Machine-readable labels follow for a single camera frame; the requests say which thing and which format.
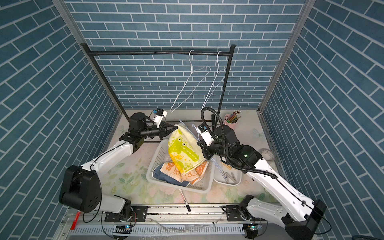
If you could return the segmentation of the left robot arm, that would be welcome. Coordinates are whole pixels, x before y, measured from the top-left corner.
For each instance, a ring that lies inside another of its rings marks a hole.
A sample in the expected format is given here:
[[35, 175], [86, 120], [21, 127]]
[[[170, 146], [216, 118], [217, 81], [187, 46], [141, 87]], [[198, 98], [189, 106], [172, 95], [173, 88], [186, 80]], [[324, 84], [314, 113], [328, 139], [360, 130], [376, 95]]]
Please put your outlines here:
[[129, 128], [109, 150], [81, 166], [72, 165], [64, 173], [59, 202], [83, 213], [94, 210], [109, 212], [127, 221], [132, 215], [128, 199], [109, 196], [102, 190], [101, 177], [124, 158], [135, 153], [145, 139], [163, 139], [177, 130], [177, 126], [165, 120], [166, 112], [158, 109], [154, 118], [144, 113], [129, 117]]

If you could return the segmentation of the blue patterned towel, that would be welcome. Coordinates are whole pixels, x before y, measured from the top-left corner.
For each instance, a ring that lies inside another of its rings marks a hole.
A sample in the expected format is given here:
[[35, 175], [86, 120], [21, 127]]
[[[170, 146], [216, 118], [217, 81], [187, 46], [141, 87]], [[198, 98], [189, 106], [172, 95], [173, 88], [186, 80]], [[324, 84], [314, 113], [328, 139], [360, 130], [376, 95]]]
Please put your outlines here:
[[172, 185], [176, 185], [176, 186], [181, 186], [181, 187], [187, 187], [190, 184], [190, 182], [188, 182], [188, 181], [179, 182], [179, 181], [173, 179], [172, 177], [162, 173], [159, 169], [155, 169], [153, 171], [153, 177], [157, 180], [160, 180], [160, 181], [172, 184]]

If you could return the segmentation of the light blue wire hanger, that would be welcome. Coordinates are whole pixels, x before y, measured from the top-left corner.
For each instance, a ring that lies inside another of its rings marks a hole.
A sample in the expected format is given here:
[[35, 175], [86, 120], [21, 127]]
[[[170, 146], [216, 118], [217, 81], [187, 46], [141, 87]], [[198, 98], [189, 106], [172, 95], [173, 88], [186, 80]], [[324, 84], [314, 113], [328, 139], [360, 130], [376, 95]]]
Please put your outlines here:
[[[197, 139], [199, 140], [200, 138], [197, 137], [196, 135], [194, 135], [194, 133], [185, 125], [185, 123], [182, 121], [182, 120], [179, 120], [179, 122]], [[216, 161], [216, 160], [213, 160], [213, 163], [215, 164], [215, 166], [217, 167], [218, 171], [220, 172], [220, 174], [222, 175], [223, 179], [226, 181], [226, 183], [228, 183], [228, 177], [226, 175], [226, 173], [224, 172], [224, 170], [220, 167], [219, 163]]]

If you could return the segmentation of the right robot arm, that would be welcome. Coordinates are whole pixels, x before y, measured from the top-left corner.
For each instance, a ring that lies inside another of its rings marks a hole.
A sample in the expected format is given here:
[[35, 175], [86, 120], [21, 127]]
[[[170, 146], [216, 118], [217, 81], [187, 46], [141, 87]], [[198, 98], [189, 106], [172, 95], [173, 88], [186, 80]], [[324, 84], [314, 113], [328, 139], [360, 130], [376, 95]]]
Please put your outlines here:
[[254, 196], [246, 197], [237, 212], [245, 221], [263, 219], [285, 229], [293, 240], [311, 240], [327, 206], [321, 200], [312, 200], [295, 189], [280, 176], [252, 146], [241, 144], [233, 129], [223, 123], [219, 113], [210, 107], [201, 110], [202, 124], [197, 142], [203, 156], [209, 160], [218, 156], [220, 161], [248, 175], [278, 201], [266, 203]]

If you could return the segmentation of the wooden clothespin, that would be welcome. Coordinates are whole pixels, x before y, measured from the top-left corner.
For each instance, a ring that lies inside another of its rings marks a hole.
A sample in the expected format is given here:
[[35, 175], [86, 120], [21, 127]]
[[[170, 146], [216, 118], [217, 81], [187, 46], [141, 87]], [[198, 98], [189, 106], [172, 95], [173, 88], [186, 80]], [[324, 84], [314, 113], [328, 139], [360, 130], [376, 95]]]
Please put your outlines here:
[[232, 169], [231, 166], [229, 166], [229, 165], [227, 165], [227, 164], [224, 164], [224, 163], [222, 163], [222, 166], [225, 167], [225, 168], [227, 168], [228, 170], [231, 170], [231, 169]]

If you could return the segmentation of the orange patterned towel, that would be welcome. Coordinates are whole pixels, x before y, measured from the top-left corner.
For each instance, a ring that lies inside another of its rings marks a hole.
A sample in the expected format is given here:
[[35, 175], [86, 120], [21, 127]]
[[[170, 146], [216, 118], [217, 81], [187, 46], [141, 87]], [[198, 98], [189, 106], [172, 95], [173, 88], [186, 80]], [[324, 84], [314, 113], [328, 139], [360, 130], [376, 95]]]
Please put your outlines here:
[[188, 181], [190, 182], [189, 185], [195, 185], [197, 182], [202, 180], [208, 166], [209, 162], [204, 161], [202, 164], [200, 164], [195, 169], [189, 171], [186, 174], [182, 174], [172, 162], [159, 165], [155, 169], [159, 169], [162, 173], [172, 177], [173, 179], [179, 182]]

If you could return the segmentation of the white clothespin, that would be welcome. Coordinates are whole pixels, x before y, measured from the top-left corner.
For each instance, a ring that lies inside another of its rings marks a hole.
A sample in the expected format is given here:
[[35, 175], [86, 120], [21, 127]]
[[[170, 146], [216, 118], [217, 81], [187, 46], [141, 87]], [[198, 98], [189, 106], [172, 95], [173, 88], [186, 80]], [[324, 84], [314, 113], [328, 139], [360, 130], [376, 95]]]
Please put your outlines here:
[[231, 180], [232, 181], [232, 177], [231, 175], [228, 173], [228, 172], [225, 172], [225, 175], [227, 177], [227, 179]]
[[236, 179], [234, 173], [231, 173], [231, 177], [232, 177], [232, 181], [233, 181], [234, 183], [237, 183], [237, 179]]

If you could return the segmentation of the yellow green patterned towel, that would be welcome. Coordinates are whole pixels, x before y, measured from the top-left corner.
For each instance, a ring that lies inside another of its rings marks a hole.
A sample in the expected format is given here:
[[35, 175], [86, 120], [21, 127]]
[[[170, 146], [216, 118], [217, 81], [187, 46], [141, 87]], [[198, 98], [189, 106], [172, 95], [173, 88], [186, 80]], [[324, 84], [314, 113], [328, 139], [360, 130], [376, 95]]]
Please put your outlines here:
[[197, 139], [182, 124], [176, 125], [168, 141], [171, 160], [182, 174], [186, 174], [201, 165], [206, 159]]

